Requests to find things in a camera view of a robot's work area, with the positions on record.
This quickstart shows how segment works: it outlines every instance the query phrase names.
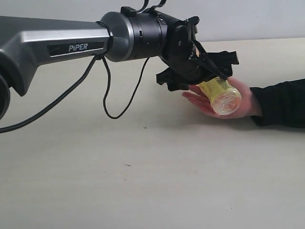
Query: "black sleeve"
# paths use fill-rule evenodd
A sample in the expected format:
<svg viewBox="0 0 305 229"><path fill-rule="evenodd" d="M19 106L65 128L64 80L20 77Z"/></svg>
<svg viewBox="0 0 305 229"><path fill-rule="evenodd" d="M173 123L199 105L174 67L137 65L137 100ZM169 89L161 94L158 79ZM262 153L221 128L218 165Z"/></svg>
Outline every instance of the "black sleeve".
<svg viewBox="0 0 305 229"><path fill-rule="evenodd" d="M263 113L262 117L251 117L256 125L305 128L305 79L250 89Z"/></svg>

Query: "hand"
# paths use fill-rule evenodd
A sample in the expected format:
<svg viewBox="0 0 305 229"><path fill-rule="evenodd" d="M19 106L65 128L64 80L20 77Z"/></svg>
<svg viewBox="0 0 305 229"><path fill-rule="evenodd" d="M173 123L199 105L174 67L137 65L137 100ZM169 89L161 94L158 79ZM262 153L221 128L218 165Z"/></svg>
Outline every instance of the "hand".
<svg viewBox="0 0 305 229"><path fill-rule="evenodd" d="M242 104L234 113L229 115L216 114L211 107L209 99L198 86L190 85L189 87L190 91L194 92L195 94L184 92L182 95L192 104L197 106L204 114L211 117L219 119L234 119L243 118L246 116L262 116L260 105L246 84L232 77L228 78L228 83L235 87L242 95Z"/></svg>

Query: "table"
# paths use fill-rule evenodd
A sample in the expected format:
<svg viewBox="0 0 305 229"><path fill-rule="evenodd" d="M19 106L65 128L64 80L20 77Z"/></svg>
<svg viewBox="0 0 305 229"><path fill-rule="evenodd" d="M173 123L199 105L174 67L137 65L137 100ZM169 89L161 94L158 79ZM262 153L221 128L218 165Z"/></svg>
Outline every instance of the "table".
<svg viewBox="0 0 305 229"><path fill-rule="evenodd" d="M234 77L250 86L304 78L305 39L203 43L237 51ZM90 58L42 66L1 126L23 121L84 72ZM144 60L109 63L107 105L127 104ZM301 229L303 130L216 120L156 83L152 58L119 120L102 108L107 76L88 79L31 125L0 136L1 229Z"/></svg>

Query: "plastic bottle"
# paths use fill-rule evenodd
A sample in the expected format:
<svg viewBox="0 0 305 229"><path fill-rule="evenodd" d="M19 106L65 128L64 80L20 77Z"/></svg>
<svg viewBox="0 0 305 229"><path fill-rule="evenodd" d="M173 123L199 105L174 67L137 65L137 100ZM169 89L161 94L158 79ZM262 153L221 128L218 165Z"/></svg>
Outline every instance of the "plastic bottle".
<svg viewBox="0 0 305 229"><path fill-rule="evenodd" d="M242 103L240 92L227 80L215 77L198 85L208 97L211 107L218 115L229 115L235 112Z"/></svg>

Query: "background wall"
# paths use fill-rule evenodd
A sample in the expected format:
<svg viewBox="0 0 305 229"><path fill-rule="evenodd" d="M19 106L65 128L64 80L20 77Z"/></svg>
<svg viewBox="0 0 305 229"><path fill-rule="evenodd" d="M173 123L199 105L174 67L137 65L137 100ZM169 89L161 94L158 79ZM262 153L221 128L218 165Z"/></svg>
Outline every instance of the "background wall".
<svg viewBox="0 0 305 229"><path fill-rule="evenodd" d="M160 0L150 0L150 5ZM3 0L0 15L95 21L143 0ZM305 37L304 0L168 0L162 11L180 19L199 16L200 41Z"/></svg>

